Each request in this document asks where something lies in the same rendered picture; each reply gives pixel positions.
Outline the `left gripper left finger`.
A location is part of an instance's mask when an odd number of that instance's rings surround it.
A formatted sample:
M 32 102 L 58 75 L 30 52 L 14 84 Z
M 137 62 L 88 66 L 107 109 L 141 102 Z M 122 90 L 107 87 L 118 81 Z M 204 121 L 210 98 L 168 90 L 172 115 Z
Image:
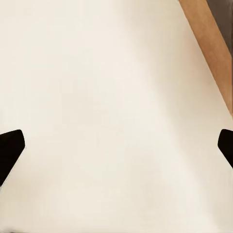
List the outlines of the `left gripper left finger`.
M 0 134 L 0 187 L 25 149 L 21 129 Z

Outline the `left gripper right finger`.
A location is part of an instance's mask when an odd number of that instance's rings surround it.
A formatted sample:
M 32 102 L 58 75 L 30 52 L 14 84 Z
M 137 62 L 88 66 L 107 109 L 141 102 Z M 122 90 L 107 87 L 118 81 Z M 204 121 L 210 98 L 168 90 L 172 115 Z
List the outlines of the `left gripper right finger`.
M 222 129 L 217 145 L 233 168 L 233 131 Z

